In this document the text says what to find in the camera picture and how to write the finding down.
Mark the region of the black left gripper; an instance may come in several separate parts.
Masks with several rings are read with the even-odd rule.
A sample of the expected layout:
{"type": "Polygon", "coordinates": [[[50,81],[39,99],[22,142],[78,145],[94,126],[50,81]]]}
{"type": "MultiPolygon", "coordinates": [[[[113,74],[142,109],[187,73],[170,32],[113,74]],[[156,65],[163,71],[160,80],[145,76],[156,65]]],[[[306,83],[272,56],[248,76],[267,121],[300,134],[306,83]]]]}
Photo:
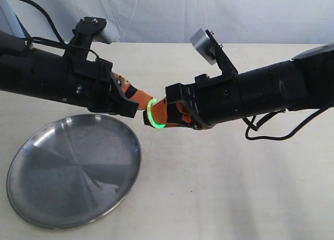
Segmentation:
{"type": "Polygon", "coordinates": [[[91,62],[72,57],[67,64],[67,81],[62,99],[71,105],[133,118],[137,110],[146,110],[151,95],[135,88],[127,79],[112,73],[113,64],[104,59],[91,62]]]}

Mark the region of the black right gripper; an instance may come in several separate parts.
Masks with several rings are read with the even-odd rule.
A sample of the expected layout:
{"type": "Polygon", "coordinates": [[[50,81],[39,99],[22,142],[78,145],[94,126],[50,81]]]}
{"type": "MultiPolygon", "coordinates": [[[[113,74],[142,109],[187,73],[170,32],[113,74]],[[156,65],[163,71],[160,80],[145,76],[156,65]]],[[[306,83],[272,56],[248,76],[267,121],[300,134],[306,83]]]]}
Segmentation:
{"type": "MultiPolygon", "coordinates": [[[[164,128],[209,129],[219,123],[244,118],[237,78],[225,80],[222,76],[209,78],[202,74],[194,83],[166,87],[165,94],[164,99],[152,105],[154,121],[166,124],[164,128]]],[[[143,122],[152,127],[146,110],[143,122]]]]}

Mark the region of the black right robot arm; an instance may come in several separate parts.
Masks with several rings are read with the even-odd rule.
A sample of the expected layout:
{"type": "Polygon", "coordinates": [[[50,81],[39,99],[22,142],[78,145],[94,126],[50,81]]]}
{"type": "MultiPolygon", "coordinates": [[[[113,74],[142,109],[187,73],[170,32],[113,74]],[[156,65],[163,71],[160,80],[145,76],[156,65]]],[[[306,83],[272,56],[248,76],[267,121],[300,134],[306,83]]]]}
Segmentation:
{"type": "Polygon", "coordinates": [[[143,113],[156,128],[209,129],[251,116],[333,107],[333,45],[302,52],[292,59],[238,74],[225,54],[224,72],[199,75],[194,83],[176,83],[143,113]]]}

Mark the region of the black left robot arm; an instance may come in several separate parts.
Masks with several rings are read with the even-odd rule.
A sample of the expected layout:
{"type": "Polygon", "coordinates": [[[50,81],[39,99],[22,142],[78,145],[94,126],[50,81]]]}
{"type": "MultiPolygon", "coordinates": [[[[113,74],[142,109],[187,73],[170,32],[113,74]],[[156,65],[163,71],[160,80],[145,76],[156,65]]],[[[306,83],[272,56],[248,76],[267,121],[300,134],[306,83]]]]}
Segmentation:
{"type": "Polygon", "coordinates": [[[31,49],[1,32],[1,90],[85,107],[90,112],[134,117],[152,96],[112,72],[101,58],[87,60],[93,37],[76,32],[62,56],[31,49]]]}

